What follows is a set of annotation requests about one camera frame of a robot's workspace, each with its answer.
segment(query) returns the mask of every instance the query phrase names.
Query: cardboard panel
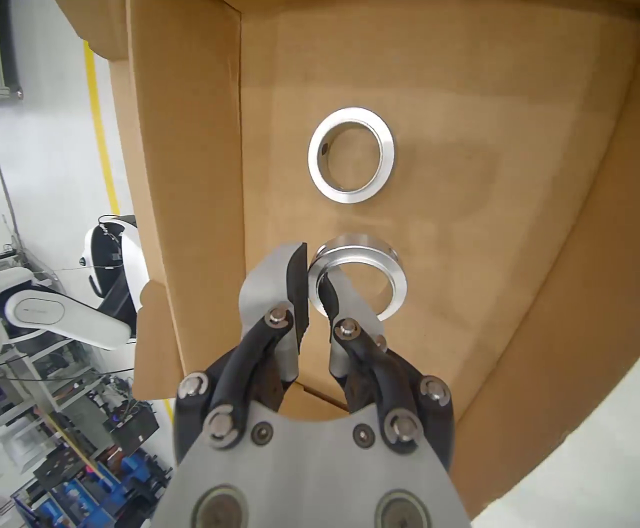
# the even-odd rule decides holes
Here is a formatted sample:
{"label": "cardboard panel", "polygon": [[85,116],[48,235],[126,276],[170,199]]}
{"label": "cardboard panel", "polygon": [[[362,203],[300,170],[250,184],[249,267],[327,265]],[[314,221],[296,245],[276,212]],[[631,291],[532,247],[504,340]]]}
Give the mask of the cardboard panel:
{"label": "cardboard panel", "polygon": [[207,0],[142,0],[127,3],[127,16],[173,325],[185,372],[202,370],[241,329],[239,14]]}
{"label": "cardboard panel", "polygon": [[[576,219],[637,45],[633,20],[536,3],[243,14],[247,267],[289,240],[308,241],[310,253],[344,232],[389,242],[409,293],[385,322],[388,342],[451,384],[460,415]],[[388,184],[355,205],[326,199],[307,168],[314,129],[345,106],[377,112],[397,149]],[[300,382],[342,399],[327,332],[312,310]]]}
{"label": "cardboard panel", "polygon": [[56,0],[80,38],[108,60],[126,60],[127,17],[124,0]]}
{"label": "cardboard panel", "polygon": [[135,86],[131,83],[130,63],[127,60],[109,62],[111,90],[118,120],[118,132],[122,144],[122,157],[127,168],[127,183],[134,214],[145,254],[147,271],[152,280],[166,284],[156,217],[151,204],[147,181],[147,168],[140,135],[140,120],[136,103]]}
{"label": "cardboard panel", "polygon": [[166,288],[151,279],[140,296],[133,394],[136,399],[173,397],[184,377]]}
{"label": "cardboard panel", "polygon": [[471,515],[555,449],[640,355],[639,131],[637,72],[578,223],[458,422],[452,478]]}
{"label": "cardboard panel", "polygon": [[293,383],[284,395],[278,411],[292,420],[305,422],[324,422],[345,417],[348,412],[305,392],[304,387]]}

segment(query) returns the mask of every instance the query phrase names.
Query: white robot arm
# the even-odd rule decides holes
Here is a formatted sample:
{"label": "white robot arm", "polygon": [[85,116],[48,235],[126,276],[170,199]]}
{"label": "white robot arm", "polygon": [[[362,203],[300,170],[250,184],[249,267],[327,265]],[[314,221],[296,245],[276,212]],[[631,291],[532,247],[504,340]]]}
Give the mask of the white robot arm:
{"label": "white robot arm", "polygon": [[90,284],[102,298],[98,309],[41,286],[26,268],[0,271],[0,310],[17,328],[47,330],[112,350],[136,333],[140,293],[147,267],[133,216],[101,221],[85,237],[80,264],[90,267]]}
{"label": "white robot arm", "polygon": [[37,285],[26,268],[0,271],[0,297],[4,318],[18,328],[49,330],[109,350],[131,337],[127,323]]}

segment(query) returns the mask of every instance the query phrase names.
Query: metal ring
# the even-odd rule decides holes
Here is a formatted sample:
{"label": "metal ring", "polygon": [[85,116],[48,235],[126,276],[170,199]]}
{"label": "metal ring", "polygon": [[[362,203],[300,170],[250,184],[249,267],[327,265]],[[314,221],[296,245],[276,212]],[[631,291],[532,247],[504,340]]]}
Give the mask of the metal ring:
{"label": "metal ring", "polygon": [[[328,151],[332,141],[344,129],[344,126],[357,124],[366,127],[376,138],[380,151],[378,168],[368,183],[360,189],[342,189],[336,183],[330,183]],[[326,117],[311,136],[309,142],[308,165],[314,184],[330,200],[340,204],[357,204],[375,195],[391,176],[396,151],[391,130],[387,124],[371,110],[366,108],[342,108]]]}
{"label": "metal ring", "polygon": [[404,303],[407,292],[406,276],[400,257],[386,242],[371,235],[344,234],[329,240],[318,249],[309,267],[309,300],[316,310],[326,316],[318,295],[318,283],[335,266],[350,263],[367,264],[385,274],[392,289],[391,301],[378,314],[384,321],[395,314]]}

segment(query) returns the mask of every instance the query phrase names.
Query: bolt head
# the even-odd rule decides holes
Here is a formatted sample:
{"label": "bolt head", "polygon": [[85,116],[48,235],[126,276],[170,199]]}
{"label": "bolt head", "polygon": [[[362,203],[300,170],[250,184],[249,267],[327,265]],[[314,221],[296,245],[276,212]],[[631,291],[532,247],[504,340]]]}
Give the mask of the bolt head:
{"label": "bolt head", "polygon": [[358,323],[356,323],[354,319],[348,317],[340,325],[340,332],[342,332],[342,335],[348,336],[353,334],[357,328]]}
{"label": "bolt head", "polygon": [[234,428],[234,421],[228,414],[216,414],[209,422],[209,432],[215,438],[224,438]]}
{"label": "bolt head", "polygon": [[358,424],[353,429],[353,440],[362,449],[370,448],[376,441],[376,435],[367,424]]}
{"label": "bolt head", "polygon": [[272,323],[281,323],[282,321],[284,321],[287,318],[287,311],[284,308],[274,308],[270,313],[269,313],[269,320]]}
{"label": "bolt head", "polygon": [[376,342],[376,345],[378,345],[378,348],[382,350],[382,352],[387,351],[388,349],[387,340],[385,339],[384,335],[377,335],[374,341]]}
{"label": "bolt head", "polygon": [[445,395],[444,387],[437,381],[430,381],[427,383],[427,395],[434,401],[440,401]]}
{"label": "bolt head", "polygon": [[425,376],[420,381],[420,394],[436,401],[441,407],[446,406],[451,401],[449,388],[443,381],[435,376]]}
{"label": "bolt head", "polygon": [[400,416],[392,424],[401,442],[411,442],[418,433],[418,426],[409,416]]}
{"label": "bolt head", "polygon": [[197,394],[202,386],[202,380],[197,377],[186,378],[182,383],[182,391],[185,395],[193,396]]}

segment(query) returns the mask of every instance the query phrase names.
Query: white floor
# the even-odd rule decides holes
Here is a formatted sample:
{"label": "white floor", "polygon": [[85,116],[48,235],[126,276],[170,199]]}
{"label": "white floor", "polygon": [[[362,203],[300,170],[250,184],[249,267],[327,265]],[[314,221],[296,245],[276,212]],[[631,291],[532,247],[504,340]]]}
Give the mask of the white floor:
{"label": "white floor", "polygon": [[[58,274],[67,292],[96,305],[77,267],[85,232],[109,212],[89,107],[82,41],[54,0],[13,0],[24,101],[0,106],[0,166],[26,246]],[[131,211],[109,73],[96,57],[102,118],[123,213]],[[0,242],[6,230],[0,225]],[[105,368],[132,366],[132,347],[103,354]],[[640,367],[566,442],[474,528],[623,528],[640,526]],[[148,448],[173,462],[171,427]]]}

